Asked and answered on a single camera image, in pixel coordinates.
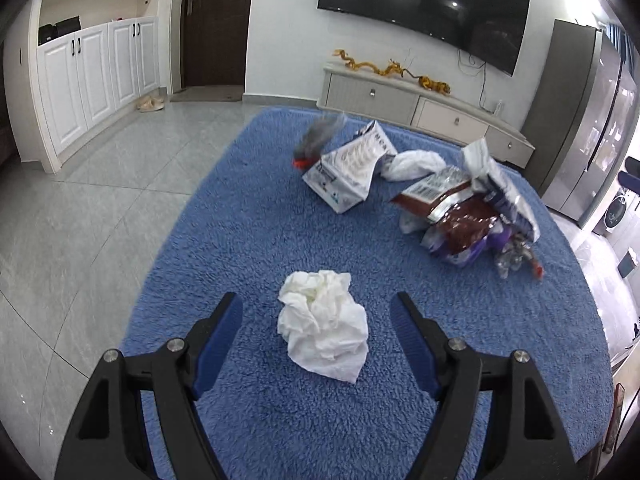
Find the white crumpled plastic bag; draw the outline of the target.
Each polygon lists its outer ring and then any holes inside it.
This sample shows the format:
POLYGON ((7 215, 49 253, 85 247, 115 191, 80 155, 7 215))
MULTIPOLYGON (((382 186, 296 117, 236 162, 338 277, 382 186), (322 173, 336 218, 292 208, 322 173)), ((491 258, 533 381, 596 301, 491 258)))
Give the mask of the white crumpled plastic bag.
POLYGON ((421 179, 446 167, 442 156, 433 151, 405 151, 388 155, 382 162, 380 175, 390 182, 421 179))

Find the white tissue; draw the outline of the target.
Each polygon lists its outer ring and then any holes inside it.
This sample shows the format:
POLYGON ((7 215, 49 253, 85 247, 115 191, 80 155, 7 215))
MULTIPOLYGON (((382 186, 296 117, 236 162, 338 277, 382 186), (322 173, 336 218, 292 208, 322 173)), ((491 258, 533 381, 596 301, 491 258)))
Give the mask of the white tissue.
POLYGON ((303 370, 353 384, 368 356, 369 326, 350 284, 350 274, 332 270, 290 274, 278 295, 277 332, 303 370))

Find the wall mounted black television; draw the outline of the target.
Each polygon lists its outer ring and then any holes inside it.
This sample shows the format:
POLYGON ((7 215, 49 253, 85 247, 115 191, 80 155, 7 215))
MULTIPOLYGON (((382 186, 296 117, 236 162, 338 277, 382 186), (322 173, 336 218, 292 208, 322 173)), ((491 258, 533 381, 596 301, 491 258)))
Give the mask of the wall mounted black television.
POLYGON ((318 0, 318 7, 420 32, 513 75, 529 0, 318 0))

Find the brown snack wrapper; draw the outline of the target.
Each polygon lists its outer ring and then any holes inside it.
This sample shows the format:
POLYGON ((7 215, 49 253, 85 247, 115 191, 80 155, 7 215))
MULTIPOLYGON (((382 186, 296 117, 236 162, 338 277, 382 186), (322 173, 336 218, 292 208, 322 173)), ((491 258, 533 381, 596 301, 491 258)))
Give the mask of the brown snack wrapper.
POLYGON ((485 202, 484 195, 473 190, 469 175, 455 166, 447 166, 413 183, 397 194, 392 203, 402 209, 401 232, 424 235, 431 226, 438 226, 460 249, 479 240, 502 221, 495 208, 485 202))

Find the golden dragon ornament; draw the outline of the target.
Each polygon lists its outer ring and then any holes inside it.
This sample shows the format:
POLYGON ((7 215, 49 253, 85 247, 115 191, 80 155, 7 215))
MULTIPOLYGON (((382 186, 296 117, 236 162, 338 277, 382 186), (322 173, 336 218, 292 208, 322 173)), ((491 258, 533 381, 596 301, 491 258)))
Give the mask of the golden dragon ornament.
POLYGON ((379 68, 375 64, 368 61, 356 61, 344 49, 335 49, 332 55, 340 58, 344 62, 345 67, 349 70, 353 70, 354 72, 356 72, 357 70, 363 70, 365 68, 366 70, 370 70, 372 73, 375 73, 378 76, 386 78, 390 78, 391 76, 399 76, 400 78, 404 78, 406 75, 408 75, 411 79, 415 80, 422 89, 431 90, 442 94, 443 96, 449 96, 451 92, 450 85, 445 81, 435 80, 426 75, 415 75, 411 73, 407 67, 402 66, 400 63, 394 60, 389 60, 386 67, 379 68))

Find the white washing machine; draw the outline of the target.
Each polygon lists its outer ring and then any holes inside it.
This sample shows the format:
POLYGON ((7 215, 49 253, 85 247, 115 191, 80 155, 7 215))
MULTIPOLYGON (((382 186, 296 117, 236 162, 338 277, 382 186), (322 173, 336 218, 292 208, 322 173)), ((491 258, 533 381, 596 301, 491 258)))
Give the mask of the white washing machine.
POLYGON ((620 186, 611 203, 608 204, 608 208, 605 209, 598 224, 593 229, 593 233, 600 236, 611 235, 617 228, 622 226, 625 219, 631 215, 637 197, 638 195, 636 193, 620 186))

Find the beige slippers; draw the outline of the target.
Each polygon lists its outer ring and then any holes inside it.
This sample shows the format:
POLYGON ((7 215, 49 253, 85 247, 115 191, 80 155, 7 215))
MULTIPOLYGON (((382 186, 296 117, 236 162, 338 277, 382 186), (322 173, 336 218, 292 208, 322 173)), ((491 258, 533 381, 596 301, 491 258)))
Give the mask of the beige slippers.
POLYGON ((144 96, 137 102, 137 110, 141 113, 159 112, 165 108, 165 101, 161 96, 144 96))

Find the red clear candy wrapper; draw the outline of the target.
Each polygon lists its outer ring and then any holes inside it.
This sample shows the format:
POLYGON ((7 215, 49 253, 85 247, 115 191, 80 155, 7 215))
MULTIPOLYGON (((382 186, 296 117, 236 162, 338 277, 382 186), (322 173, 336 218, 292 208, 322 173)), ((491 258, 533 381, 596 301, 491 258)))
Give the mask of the red clear candy wrapper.
POLYGON ((530 266, 536 280, 540 281, 544 278, 544 267, 535 256, 533 248, 527 240, 512 237, 495 258, 498 274, 504 280, 511 272, 520 270, 524 263, 530 266))

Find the grey crumpled plastic bag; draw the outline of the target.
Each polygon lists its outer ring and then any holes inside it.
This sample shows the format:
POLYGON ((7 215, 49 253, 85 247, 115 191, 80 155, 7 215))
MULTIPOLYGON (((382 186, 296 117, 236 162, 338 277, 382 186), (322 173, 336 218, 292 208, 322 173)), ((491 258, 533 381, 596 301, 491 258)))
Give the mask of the grey crumpled plastic bag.
POLYGON ((321 158, 326 144, 344 128, 346 119, 344 113, 329 113, 317 117, 294 148, 293 166, 302 171, 314 166, 321 158))

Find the white shoe cabinet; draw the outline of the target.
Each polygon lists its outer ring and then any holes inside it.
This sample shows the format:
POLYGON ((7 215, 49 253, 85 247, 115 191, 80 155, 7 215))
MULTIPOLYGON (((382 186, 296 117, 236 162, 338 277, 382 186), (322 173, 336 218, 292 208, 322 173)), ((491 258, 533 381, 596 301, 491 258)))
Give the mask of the white shoe cabinet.
POLYGON ((157 0, 32 0, 29 93, 44 169, 160 88, 157 0))

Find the grey refrigerator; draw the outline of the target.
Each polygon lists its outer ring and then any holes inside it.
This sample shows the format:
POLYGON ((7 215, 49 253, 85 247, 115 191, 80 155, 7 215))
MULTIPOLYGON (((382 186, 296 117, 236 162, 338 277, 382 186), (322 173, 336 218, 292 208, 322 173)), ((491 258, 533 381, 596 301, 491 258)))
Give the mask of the grey refrigerator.
POLYGON ((583 226, 630 139, 634 51, 601 29, 557 20, 523 134, 524 176, 546 206, 583 226))

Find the white printed carton wrapper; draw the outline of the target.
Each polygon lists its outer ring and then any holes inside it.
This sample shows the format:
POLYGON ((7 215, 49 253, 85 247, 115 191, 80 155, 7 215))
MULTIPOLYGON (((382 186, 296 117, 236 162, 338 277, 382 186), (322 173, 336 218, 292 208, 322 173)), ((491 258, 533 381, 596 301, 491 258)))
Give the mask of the white printed carton wrapper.
POLYGON ((303 181, 334 212, 344 214, 368 198, 382 160, 397 154, 381 125, 372 120, 358 131, 354 140, 323 154, 304 173, 303 181))

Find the white TV cabinet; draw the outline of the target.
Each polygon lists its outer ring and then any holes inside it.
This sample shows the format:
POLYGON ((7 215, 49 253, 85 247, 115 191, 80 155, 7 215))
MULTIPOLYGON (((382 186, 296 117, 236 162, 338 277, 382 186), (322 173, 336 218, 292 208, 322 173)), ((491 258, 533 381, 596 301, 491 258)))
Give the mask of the white TV cabinet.
POLYGON ((521 169, 535 151, 518 130, 484 110, 398 78, 354 72, 336 63, 324 66, 318 107, 407 127, 460 146, 483 138, 494 159, 521 169))

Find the dark brown door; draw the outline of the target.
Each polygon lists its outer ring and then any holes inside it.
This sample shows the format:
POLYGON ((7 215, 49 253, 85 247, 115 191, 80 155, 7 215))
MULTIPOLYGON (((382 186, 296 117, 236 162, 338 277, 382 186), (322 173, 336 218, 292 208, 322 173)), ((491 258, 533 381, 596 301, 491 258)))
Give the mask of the dark brown door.
POLYGON ((250 0, 182 0, 181 73, 186 87, 242 86, 250 0))

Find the blue fluffy rug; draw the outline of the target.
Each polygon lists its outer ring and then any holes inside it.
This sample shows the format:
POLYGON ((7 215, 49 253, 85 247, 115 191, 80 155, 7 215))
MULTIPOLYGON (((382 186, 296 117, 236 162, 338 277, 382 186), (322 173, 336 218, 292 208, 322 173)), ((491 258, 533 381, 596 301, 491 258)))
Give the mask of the blue fluffy rug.
POLYGON ((538 222, 534 252, 544 277, 522 266, 502 278, 487 254, 459 269, 401 232, 399 184, 374 181, 368 199, 344 214, 308 188, 292 151, 313 119, 309 110, 264 110, 227 148, 158 254, 122 351, 160 348, 235 292, 241 329, 198 401, 226 474, 401 479, 435 413, 390 324, 390 300, 406 292, 447 335, 478 351, 529 352, 573 453, 588 453, 612 411, 608 344, 574 252, 535 190, 513 177, 538 222), (277 331, 285 279, 320 270, 349 273, 350 293, 367 312, 369 353, 354 384, 303 370, 277 331))

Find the brown door mat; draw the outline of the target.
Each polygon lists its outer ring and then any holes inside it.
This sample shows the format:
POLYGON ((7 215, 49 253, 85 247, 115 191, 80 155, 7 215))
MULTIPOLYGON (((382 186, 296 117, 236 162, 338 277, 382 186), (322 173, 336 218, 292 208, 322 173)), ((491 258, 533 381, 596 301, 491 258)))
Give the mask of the brown door mat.
POLYGON ((169 98, 170 102, 241 102, 244 87, 236 86, 193 86, 183 88, 169 98))

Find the purple white wrapper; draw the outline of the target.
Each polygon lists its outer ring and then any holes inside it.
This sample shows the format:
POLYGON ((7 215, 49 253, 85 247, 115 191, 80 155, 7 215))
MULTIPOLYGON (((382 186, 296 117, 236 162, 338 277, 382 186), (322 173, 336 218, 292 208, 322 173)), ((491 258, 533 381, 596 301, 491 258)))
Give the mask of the purple white wrapper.
POLYGON ((460 249, 454 247, 452 240, 448 240, 443 228, 431 226, 424 233, 421 246, 432 256, 458 268, 464 268, 473 263, 482 252, 502 252, 515 235, 518 235, 518 232, 512 226, 498 221, 486 235, 468 247, 460 249))

